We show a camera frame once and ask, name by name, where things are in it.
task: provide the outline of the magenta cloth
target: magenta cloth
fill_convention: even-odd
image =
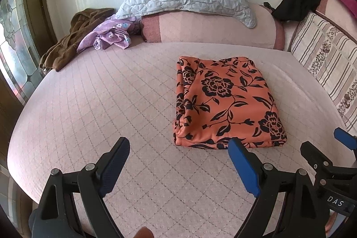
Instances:
[[[129,34],[133,33],[135,29],[136,17],[126,19],[108,18],[84,37],[78,46],[77,53],[91,46],[94,46],[96,50],[105,50],[113,44],[125,49],[131,43]]]
[[[340,0],[357,18],[357,0]]]

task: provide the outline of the stained glass window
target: stained glass window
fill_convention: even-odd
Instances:
[[[0,2],[0,70],[25,105],[44,75],[26,21],[23,0]]]

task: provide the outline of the orange floral fabric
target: orange floral fabric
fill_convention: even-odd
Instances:
[[[174,141],[226,149],[238,137],[245,147],[280,146],[286,134],[274,98],[254,62],[180,57]]]

